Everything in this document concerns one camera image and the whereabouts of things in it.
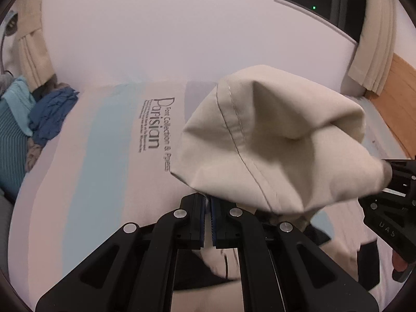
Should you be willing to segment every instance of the crumpled blue garment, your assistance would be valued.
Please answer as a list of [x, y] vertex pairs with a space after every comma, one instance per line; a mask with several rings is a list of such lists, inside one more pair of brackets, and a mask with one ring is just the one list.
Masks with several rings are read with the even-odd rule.
[[2, 98], [6, 100], [16, 123], [23, 133], [26, 136], [32, 136], [32, 130], [28, 126], [28, 114], [35, 106], [36, 101], [29, 91], [26, 79], [23, 76], [15, 79]]
[[32, 139], [44, 147], [61, 132], [64, 119], [78, 101], [78, 92], [71, 87], [58, 89], [41, 99], [29, 114]]

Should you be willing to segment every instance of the pile of clothes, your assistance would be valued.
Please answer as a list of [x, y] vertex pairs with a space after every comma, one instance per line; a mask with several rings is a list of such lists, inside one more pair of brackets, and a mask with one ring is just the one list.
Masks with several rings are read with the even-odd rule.
[[58, 83], [56, 75], [33, 93], [24, 76], [14, 79], [9, 72], [0, 75], [0, 96], [28, 136], [26, 172], [33, 168], [46, 143], [60, 133], [64, 119], [78, 101], [77, 95], [68, 84]]

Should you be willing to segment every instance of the beige cloth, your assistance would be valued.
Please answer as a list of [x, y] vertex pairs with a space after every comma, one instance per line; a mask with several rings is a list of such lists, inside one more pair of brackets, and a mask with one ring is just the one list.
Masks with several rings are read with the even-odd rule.
[[278, 214], [379, 192], [390, 167], [360, 144], [363, 109], [268, 66], [218, 82], [185, 125], [172, 173], [201, 193]]
[[28, 138], [28, 153], [26, 154], [26, 163], [24, 165], [24, 170], [26, 172], [31, 171], [32, 168], [35, 166], [42, 150], [43, 147], [33, 142], [32, 137]]
[[360, 42], [348, 76], [380, 95], [392, 65], [395, 38], [395, 1], [367, 0]]
[[32, 92], [54, 74], [42, 32], [42, 0], [16, 0], [16, 6], [20, 65]]

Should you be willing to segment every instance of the blue stripe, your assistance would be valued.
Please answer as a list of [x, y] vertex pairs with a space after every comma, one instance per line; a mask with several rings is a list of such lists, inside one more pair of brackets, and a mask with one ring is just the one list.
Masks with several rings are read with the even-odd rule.
[[141, 92], [142, 84], [114, 87], [93, 120], [62, 241], [62, 276], [120, 227], [132, 124]]

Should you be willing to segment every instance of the mattress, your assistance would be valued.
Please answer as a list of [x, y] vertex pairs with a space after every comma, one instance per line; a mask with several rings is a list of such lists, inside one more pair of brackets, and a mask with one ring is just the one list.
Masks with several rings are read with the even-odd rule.
[[[189, 119], [193, 111], [196, 109], [198, 104], [204, 99], [204, 97], [211, 91], [213, 88], [213, 83], [194, 83], [194, 82], [188, 82], [186, 83], [186, 86], [184, 87], [184, 94], [183, 94], [183, 100], [184, 103], [182, 104], [183, 110], [181, 113], [183, 114], [184, 122], [183, 124]], [[403, 152], [400, 149], [400, 146], [397, 142], [395, 142], [394, 137], [388, 130], [386, 124], [380, 117], [380, 115], [377, 113], [377, 110], [371, 105], [370, 102], [368, 102], [365, 99], [354, 99], [357, 103], [359, 103], [366, 112], [367, 115], [367, 130], [366, 135], [363, 144], [365, 147], [370, 151], [371, 154], [374, 156], [377, 156], [379, 158], [405, 158]], [[61, 265], [64, 267], [64, 269], [60, 269], [58, 272], [58, 275], [54, 274], [54, 276], [51, 277], [51, 279], [45, 283], [45, 286], [42, 286], [41, 281], [44, 278], [40, 278], [40, 273], [44, 272], [44, 269], [41, 268], [42, 265], [46, 263], [48, 264], [48, 257], [49, 255], [42, 256], [41, 251], [37, 251], [36, 256], [31, 256], [31, 259], [29, 259], [29, 245], [34, 245], [34, 236], [36, 233], [38, 234], [38, 241], [40, 242], [40, 235], [39, 232], [33, 232], [34, 224], [37, 223], [37, 220], [39, 220], [39, 217], [34, 217], [32, 215], [32, 209], [34, 208], [35, 199], [36, 196], [39, 195], [38, 192], [40, 191], [40, 187], [42, 185], [42, 181], [45, 179], [46, 175], [48, 175], [48, 171], [51, 168], [51, 165], [53, 164], [54, 158], [57, 158], [56, 156], [56, 150], [59, 141], [62, 139], [61, 133], [59, 136], [54, 138], [52, 141], [50, 141], [46, 147], [44, 148], [37, 164], [33, 168], [33, 170], [26, 175], [24, 178], [23, 184], [20, 188], [19, 195], [16, 201], [15, 209], [13, 212], [12, 217], [12, 224], [10, 227], [10, 237], [9, 237], [9, 276], [10, 281], [13, 287], [15, 288], [16, 292], [19, 294], [19, 296], [31, 307], [34, 309], [37, 299], [40, 298], [40, 296], [45, 293], [50, 286], [53, 286], [55, 282], [57, 282], [62, 276], [64, 276], [66, 273], [68, 273], [71, 270], [71, 266], [76, 265], [76, 259], [79, 259], [79, 261], [82, 260], [82, 258], [89, 254], [92, 250], [89, 252], [88, 249], [85, 249], [85, 246], [83, 246], [83, 241], [79, 240], [80, 243], [80, 249], [84, 250], [85, 254], [78, 255], [78, 258], [72, 259], [72, 263], [67, 265], [67, 268], [65, 268], [65, 265]], [[60, 198], [56, 197], [54, 202], [54, 206], [57, 208], [57, 210], [61, 210], [60, 207]], [[363, 228], [366, 228], [362, 224], [362, 210], [359, 207], [358, 203], [354, 203], [353, 201], [345, 202], [345, 203], [339, 203], [336, 205], [340, 205], [343, 208], [340, 207], [339, 210], [334, 210], [334, 208], [325, 208], [323, 211], [325, 211], [323, 214], [318, 214], [317, 218], [313, 219], [313, 224], [315, 224], [318, 228], [326, 232], [328, 235], [333, 235], [334, 231], [331, 231], [331, 229], [334, 229], [334, 227], [328, 225], [328, 218], [329, 220], [334, 221], [334, 219], [342, 220], [344, 219], [344, 225], [340, 225], [341, 229], [343, 229], [343, 226], [345, 227], [346, 233], [348, 234], [348, 229], [350, 227], [351, 221], [348, 221], [347, 215], [341, 215], [339, 218], [337, 216], [339, 215], [339, 212], [351, 212], [352, 219], [356, 220], [358, 223], [363, 226]], [[50, 221], [49, 217], [45, 217], [45, 221]], [[54, 234], [57, 230], [57, 226], [54, 226], [51, 224], [51, 226], [43, 226], [42, 228], [45, 229], [48, 235]], [[350, 236], [346, 236], [345, 240], [350, 239], [350, 244], [353, 245], [355, 241], [353, 241], [353, 238]], [[402, 284], [394, 282], [391, 279], [391, 273], [392, 273], [392, 264], [391, 264], [391, 255], [392, 250], [391, 248], [380, 238], [377, 240], [378, 249], [380, 253], [380, 278], [381, 283], [378, 287], [374, 288], [371, 293], [373, 296], [375, 296], [377, 302], [379, 303], [380, 310], [382, 310], [397, 294], [399, 289], [401, 288]], [[33, 277], [33, 273], [38, 273], [39, 282], [36, 280], [37, 278]], [[48, 271], [46, 271], [43, 277], [48, 277]]]

